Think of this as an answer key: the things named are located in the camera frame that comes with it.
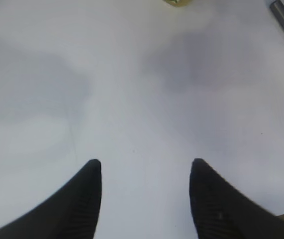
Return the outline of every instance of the white surface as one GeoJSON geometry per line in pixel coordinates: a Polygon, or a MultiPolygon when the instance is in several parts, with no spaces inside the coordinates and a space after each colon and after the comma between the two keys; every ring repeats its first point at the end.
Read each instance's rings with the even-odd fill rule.
{"type": "Polygon", "coordinates": [[[203,157],[284,213],[284,34],[262,0],[0,0],[0,226],[91,158],[96,239],[196,237],[203,157]]]}

